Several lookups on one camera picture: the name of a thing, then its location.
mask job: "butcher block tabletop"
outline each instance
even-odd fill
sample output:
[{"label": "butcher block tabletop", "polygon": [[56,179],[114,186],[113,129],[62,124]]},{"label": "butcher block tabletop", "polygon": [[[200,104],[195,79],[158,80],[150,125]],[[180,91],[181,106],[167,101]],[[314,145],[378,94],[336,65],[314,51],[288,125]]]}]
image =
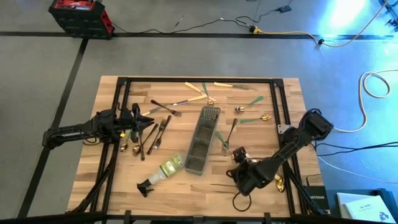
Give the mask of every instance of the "butcher block tabletop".
[{"label": "butcher block tabletop", "polygon": [[[92,116],[97,111],[111,108],[117,79],[117,76],[101,77]],[[192,84],[203,89],[199,82],[192,82]],[[206,84],[208,94],[216,99],[214,107],[221,108],[221,116],[216,130],[226,139],[234,118],[239,120],[260,118],[264,113],[270,114],[271,119],[268,121],[259,119],[243,124],[238,122],[229,140],[231,150],[244,146],[246,152],[252,157],[269,157],[279,148],[270,86],[265,83],[245,83],[245,79],[242,79],[242,83],[239,84],[250,86],[257,91],[215,86],[213,83]],[[290,119],[296,126],[306,112],[300,83],[298,78],[285,78],[284,85]],[[150,102],[151,100],[166,104],[196,96],[200,96],[200,93],[184,85],[184,82],[132,82],[127,106],[131,109],[133,103],[138,103],[141,113],[145,113],[156,107]],[[241,114],[234,112],[235,107],[244,106],[258,96],[263,96],[264,99],[247,107]],[[277,99],[282,115],[279,91],[277,91]],[[138,191],[137,184],[157,172],[163,162],[175,154],[187,155],[193,130],[206,102],[207,99],[204,98],[180,106],[170,106],[173,110],[182,112],[182,116],[173,116],[162,137],[162,144],[158,150],[153,150],[151,155],[146,155],[145,161],[141,161],[140,156],[132,155],[131,142],[127,150],[118,153],[108,214],[123,215],[126,210],[131,210],[134,215],[263,217],[264,212],[269,212],[272,217],[289,217],[286,193],[280,193],[275,182],[263,189],[254,189],[251,192],[252,205],[246,212],[234,209],[232,199],[238,190],[234,186],[233,180],[225,173],[228,169],[235,168],[237,164],[231,159],[230,153],[221,152],[221,141],[216,137],[211,143],[202,176],[181,170],[170,178],[160,180],[153,185],[151,188],[154,191],[151,191],[146,198]],[[159,110],[147,116],[154,118],[155,123],[160,124],[162,118],[167,118],[169,114],[167,110]],[[144,130],[143,139],[151,129],[152,126]],[[152,144],[155,134],[144,145],[145,152]],[[95,184],[102,147],[102,144],[83,146],[68,210],[74,209]],[[112,148],[112,146],[109,147],[108,159]],[[301,149],[297,153],[297,157],[303,183],[305,183],[306,176],[320,174],[318,160],[311,146]],[[320,175],[313,175],[309,178],[311,185],[322,185]],[[98,209],[102,205],[104,186],[105,184],[99,193]],[[294,186],[292,188],[296,212],[299,212],[297,191]],[[235,201],[236,206],[240,209],[246,208],[248,203],[249,197],[242,195],[238,195]]]}]

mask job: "white cable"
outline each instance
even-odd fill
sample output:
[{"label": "white cable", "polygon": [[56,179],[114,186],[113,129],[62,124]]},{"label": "white cable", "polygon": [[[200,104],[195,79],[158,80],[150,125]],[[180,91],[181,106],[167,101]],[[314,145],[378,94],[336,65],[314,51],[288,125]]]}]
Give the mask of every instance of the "white cable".
[{"label": "white cable", "polygon": [[[362,126],[359,127],[358,129],[355,129],[355,130],[344,130],[344,129],[338,129],[338,128],[335,127],[335,129],[337,131],[342,131],[342,132],[345,132],[345,133],[353,133],[353,132],[356,132],[356,131],[359,131],[359,130],[363,129],[365,127],[366,123],[368,122],[368,116],[366,115],[365,108],[363,106],[363,101],[362,101],[362,85],[363,85],[363,89],[366,91],[366,93],[368,93],[369,95],[371,95],[371,96],[373,96],[375,98],[384,98],[384,97],[387,97],[388,95],[390,95],[390,92],[391,92],[390,84],[387,82],[387,80],[385,80],[383,77],[381,77],[379,75],[379,73],[382,73],[382,72],[398,72],[398,69],[383,70],[383,71],[378,71],[378,72],[365,72],[359,78],[359,107],[361,108],[362,115],[363,115],[363,118],[364,118]],[[377,96],[377,95],[371,93],[368,90],[368,88],[366,87],[366,80],[368,80],[368,78],[371,77],[371,76],[375,76],[376,78],[378,78],[381,81],[383,81],[384,84],[386,84],[387,93],[385,95]]]},{"label": "white cable", "polygon": [[339,167],[333,166],[333,165],[331,165],[330,163],[327,163],[327,161],[324,161],[324,160],[323,160],[321,157],[319,157],[319,156],[318,156],[318,158],[319,158],[319,159],[320,159],[322,162],[324,162],[326,165],[328,165],[328,166],[330,166],[330,167],[333,167],[333,168],[335,168],[335,169],[338,169],[338,170],[341,170],[341,171],[347,172],[347,173],[349,173],[349,174],[354,174],[354,175],[357,175],[357,176],[360,176],[360,177],[364,177],[364,178],[371,179],[371,180],[375,180],[375,181],[382,182],[382,183],[387,183],[387,184],[398,184],[398,182],[391,182],[391,181],[377,180],[377,179],[374,179],[374,178],[372,178],[372,177],[367,177],[367,176],[365,176],[365,175],[356,174],[356,173],[354,173],[354,172],[351,172],[351,171],[344,170],[344,169],[342,169],[342,168],[339,168]]}]

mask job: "gray floor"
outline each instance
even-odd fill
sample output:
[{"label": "gray floor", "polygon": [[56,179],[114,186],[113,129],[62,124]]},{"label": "gray floor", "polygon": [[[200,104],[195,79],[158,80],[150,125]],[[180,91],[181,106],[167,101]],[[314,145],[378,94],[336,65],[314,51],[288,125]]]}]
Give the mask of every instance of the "gray floor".
[{"label": "gray floor", "polygon": [[[51,1],[0,1],[0,31],[61,31],[49,13]],[[286,2],[262,0],[207,1],[109,1],[111,19],[128,31],[158,28],[172,31],[223,17],[265,13]],[[292,11],[273,13],[259,24],[263,30],[305,30],[313,34],[356,34],[378,10],[377,0],[357,0],[347,11],[339,0],[293,0]],[[365,34],[391,34],[381,14]],[[191,32],[245,33],[234,24],[219,22]],[[29,184],[45,131],[57,108],[72,68],[80,40],[67,37],[0,37],[0,218],[16,216]],[[331,42],[339,44],[344,41]],[[358,78],[366,71],[397,68],[398,42],[359,40],[343,48],[316,48],[311,40],[269,39],[168,39],[115,38],[88,42],[62,125],[86,121],[102,75],[191,75],[232,77],[299,77],[307,108],[320,108],[337,127],[353,129],[362,122],[358,105]],[[364,93],[369,121],[354,134],[333,132],[325,142],[344,146],[367,146],[394,141],[398,112],[396,73],[385,74],[393,90],[377,100]],[[386,90],[375,78],[369,88]],[[47,163],[29,215],[65,211],[80,156],[81,143],[66,144],[53,151]],[[319,153],[337,149],[320,147]],[[335,166],[379,180],[398,182],[395,149],[375,149],[326,157]],[[398,195],[396,184],[365,179],[326,166],[320,161],[328,189],[386,188]]]}]

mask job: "bottle label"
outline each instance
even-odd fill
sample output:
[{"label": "bottle label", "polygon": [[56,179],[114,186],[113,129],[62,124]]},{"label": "bottle label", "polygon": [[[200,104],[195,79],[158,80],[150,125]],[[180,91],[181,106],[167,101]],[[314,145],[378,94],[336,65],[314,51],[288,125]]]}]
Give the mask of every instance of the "bottle label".
[{"label": "bottle label", "polygon": [[183,167],[182,161],[177,155],[173,156],[169,161],[160,165],[160,168],[167,177],[170,177],[171,175],[176,173],[176,171],[180,170],[182,167]]}]

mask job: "metal mesh compartment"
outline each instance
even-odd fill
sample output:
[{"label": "metal mesh compartment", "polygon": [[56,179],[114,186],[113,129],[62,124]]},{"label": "metal mesh compartment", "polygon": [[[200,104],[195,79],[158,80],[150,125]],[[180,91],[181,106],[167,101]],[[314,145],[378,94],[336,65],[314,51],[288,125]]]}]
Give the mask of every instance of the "metal mesh compartment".
[{"label": "metal mesh compartment", "polygon": [[220,113],[221,109],[210,106],[201,109],[184,165],[187,172],[202,175]]}]

